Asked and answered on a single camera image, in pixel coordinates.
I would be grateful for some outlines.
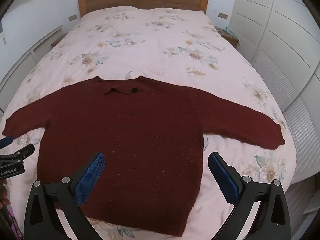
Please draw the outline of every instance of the wooden nightstand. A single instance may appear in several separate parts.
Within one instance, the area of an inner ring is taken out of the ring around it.
[[[229,41],[231,45],[234,46],[235,48],[237,47],[239,40],[236,37],[230,35],[228,32],[222,30],[219,27],[215,27],[215,28],[217,29],[218,33],[221,35],[222,38],[225,38],[227,41]]]
[[[62,41],[62,39],[66,36],[66,34],[63,34],[61,37],[59,37],[56,41],[54,41],[53,43],[51,43],[51,47],[53,48],[54,46],[56,46],[60,41]]]

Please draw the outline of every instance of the bed sheet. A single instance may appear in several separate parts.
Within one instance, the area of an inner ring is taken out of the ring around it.
[[[278,149],[266,150],[205,134],[200,193],[179,239],[211,239],[233,209],[209,171],[207,159],[211,152],[219,152],[241,175],[265,183],[279,179],[287,190],[295,170],[296,150],[280,108],[258,73],[218,34],[202,11],[122,6],[85,15],[22,82],[4,113],[0,129],[4,129],[5,120],[17,109],[61,87],[95,76],[118,80],[140,75],[199,88],[265,113],[281,125],[285,139],[285,144]],[[44,129],[30,131],[1,150],[1,154],[8,154],[29,143],[36,147],[35,153],[25,160],[26,172],[8,180],[12,209],[21,229],[29,192],[36,180],[43,133]],[[238,239],[243,239],[249,231],[257,208],[256,203]],[[76,239],[63,212],[58,213],[69,237]],[[175,239],[103,221],[89,221],[103,239]]]

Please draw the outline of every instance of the metal screw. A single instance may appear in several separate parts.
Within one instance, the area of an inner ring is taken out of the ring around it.
[[[276,186],[280,186],[280,185],[281,185],[281,182],[280,182],[279,180],[277,180],[277,179],[275,179],[275,180],[273,181],[273,183],[274,183]]]
[[[41,184],[41,182],[39,180],[35,181],[33,186],[38,187]]]
[[[70,181],[70,178],[69,177],[64,177],[63,179],[62,179],[62,182],[63,183],[68,183]]]
[[[251,182],[251,178],[249,176],[244,176],[243,181],[246,183],[249,183],[249,182]]]

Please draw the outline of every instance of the maroon sweater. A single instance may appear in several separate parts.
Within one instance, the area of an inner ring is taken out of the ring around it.
[[[84,214],[174,236],[182,236],[199,192],[204,133],[267,149],[284,144],[280,126],[260,112],[141,76],[64,87],[16,111],[3,134],[39,127],[38,179],[57,182],[102,152],[106,167]]]

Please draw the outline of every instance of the sweater sleeve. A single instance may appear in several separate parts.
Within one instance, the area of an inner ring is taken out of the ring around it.
[[[204,133],[219,134],[271,150],[285,143],[280,125],[267,115],[203,90],[190,88],[189,95]]]
[[[7,119],[2,134],[15,139],[33,129],[47,128],[60,94],[58,90],[14,112]]]

